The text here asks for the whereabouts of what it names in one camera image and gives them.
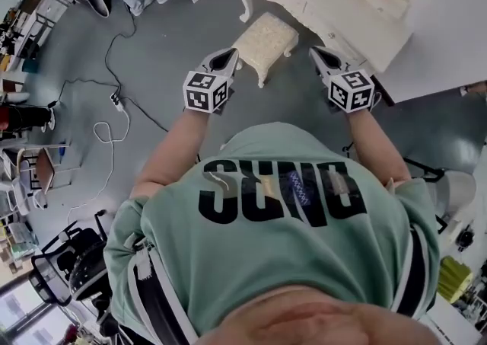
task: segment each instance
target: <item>gray floor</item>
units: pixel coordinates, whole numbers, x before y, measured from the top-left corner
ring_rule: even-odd
[[[307,57],[307,49],[320,43],[319,39],[280,6],[261,0],[255,6],[254,20],[264,11],[277,14],[299,31],[300,44],[291,58],[274,66],[264,89],[257,87],[256,73],[248,66],[238,72],[236,93],[224,115],[211,118],[202,157],[216,154],[220,144],[242,129],[272,121],[293,123],[340,152],[350,142],[344,116],[329,113],[320,98],[322,85]],[[191,0],[171,0],[152,5],[136,19],[135,36],[118,39],[110,56],[110,64],[124,84],[123,94],[169,128],[183,109],[182,84],[187,72],[208,53],[231,46],[245,31],[248,25],[238,18],[243,9],[240,0],[201,0],[195,5]],[[117,32],[131,29],[130,16],[118,0],[108,19],[97,17],[83,5],[71,7],[43,49],[40,73],[28,78],[33,94],[30,102],[46,105],[55,100],[67,78],[113,82],[103,64],[104,54]],[[123,134],[126,119],[110,103],[112,91],[93,84],[66,85],[54,137],[33,134],[47,142],[70,142],[72,147],[63,159],[66,167],[82,161],[70,187],[49,193],[48,210],[29,216],[41,244],[67,225],[68,209],[96,195],[107,178],[110,146],[99,143],[92,129],[97,121],[105,120],[112,126],[114,138]],[[126,141],[116,144],[115,171],[107,189],[98,200],[74,211],[71,219],[90,220],[99,209],[115,212],[148,155],[164,138],[133,105],[128,104],[127,109],[132,126]],[[433,167],[472,172],[487,133],[485,99],[459,97],[457,91],[395,107],[381,104],[374,114],[404,156]],[[68,177],[61,177],[58,184],[63,185]]]

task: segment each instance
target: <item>window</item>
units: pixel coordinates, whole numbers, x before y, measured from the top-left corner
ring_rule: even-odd
[[[70,324],[71,321],[61,309],[54,308],[17,337],[13,345],[56,345],[62,340]]]
[[[28,281],[0,296],[0,330],[6,331],[42,304]]]
[[[0,333],[12,345],[56,345],[70,324],[59,307],[43,302],[28,280],[0,295]]]

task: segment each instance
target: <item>mint green t-shirt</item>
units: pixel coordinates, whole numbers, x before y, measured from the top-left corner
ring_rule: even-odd
[[[199,335],[243,303],[288,285],[389,308],[410,223],[429,245],[429,301],[439,253],[425,182],[388,190],[297,127],[255,126],[151,199],[122,204],[105,250],[112,313],[148,337],[127,283],[133,253],[124,242],[132,233],[157,248]]]

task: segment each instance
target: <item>forearm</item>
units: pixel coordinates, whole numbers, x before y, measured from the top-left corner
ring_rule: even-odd
[[[347,115],[358,160],[386,185],[411,180],[411,174],[401,154],[380,128],[368,110]]]
[[[205,138],[209,114],[185,110],[149,158],[135,185],[178,181],[194,164]]]

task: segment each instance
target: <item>white cushioned stool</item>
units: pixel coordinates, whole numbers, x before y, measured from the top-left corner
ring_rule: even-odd
[[[237,70],[242,69],[244,62],[254,67],[259,86],[263,88],[271,66],[282,54],[291,56],[298,41],[299,34],[294,28],[266,12],[235,42],[234,47],[240,54]]]

